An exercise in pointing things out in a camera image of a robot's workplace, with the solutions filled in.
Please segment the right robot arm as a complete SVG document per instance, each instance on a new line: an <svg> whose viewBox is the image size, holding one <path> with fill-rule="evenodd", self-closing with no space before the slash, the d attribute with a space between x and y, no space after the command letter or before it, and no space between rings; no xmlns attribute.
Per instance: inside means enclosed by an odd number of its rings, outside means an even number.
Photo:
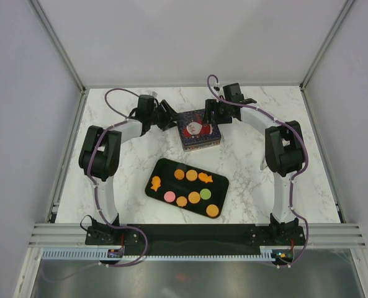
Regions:
<svg viewBox="0 0 368 298"><path fill-rule="evenodd" d="M283 245L299 229L300 216L294 209L294 180L308 166L308 153L301 126L296 121L283 122L259 104L246 99L238 83L221 87L215 75L215 86L207 87L213 99L205 102L204 121L208 124L244 122L264 136L264 162L274 176L274 205L270 214L268 237Z"/></svg>

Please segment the gold cookie tin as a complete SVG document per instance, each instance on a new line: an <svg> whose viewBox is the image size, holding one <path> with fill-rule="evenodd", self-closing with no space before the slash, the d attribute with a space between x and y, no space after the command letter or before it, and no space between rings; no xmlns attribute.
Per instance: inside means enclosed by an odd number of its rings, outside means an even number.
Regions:
<svg viewBox="0 0 368 298"><path fill-rule="evenodd" d="M181 140L181 145L184 151L195 151L217 146L220 144L220 142L221 138L191 138L187 140Z"/></svg>

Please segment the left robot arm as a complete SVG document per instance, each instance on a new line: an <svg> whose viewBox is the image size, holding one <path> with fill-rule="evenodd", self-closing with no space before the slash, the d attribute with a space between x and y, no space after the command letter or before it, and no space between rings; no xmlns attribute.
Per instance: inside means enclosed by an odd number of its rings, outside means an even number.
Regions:
<svg viewBox="0 0 368 298"><path fill-rule="evenodd" d="M88 128L79 154L79 167L92 182L94 215L86 228L87 245L115 245L129 231L140 229L121 226L114 198L114 176L119 167L123 143L146 134L152 126L165 131L182 119L165 100L140 95L137 107L124 120L109 127L92 125Z"/></svg>

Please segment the gold tin lid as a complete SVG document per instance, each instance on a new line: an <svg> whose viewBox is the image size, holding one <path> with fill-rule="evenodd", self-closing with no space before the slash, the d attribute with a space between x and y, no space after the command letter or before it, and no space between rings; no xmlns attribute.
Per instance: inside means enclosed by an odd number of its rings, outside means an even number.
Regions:
<svg viewBox="0 0 368 298"><path fill-rule="evenodd" d="M181 140L222 138L218 125L204 123L204 113L204 109L180 113L182 118L177 122L177 129Z"/></svg>

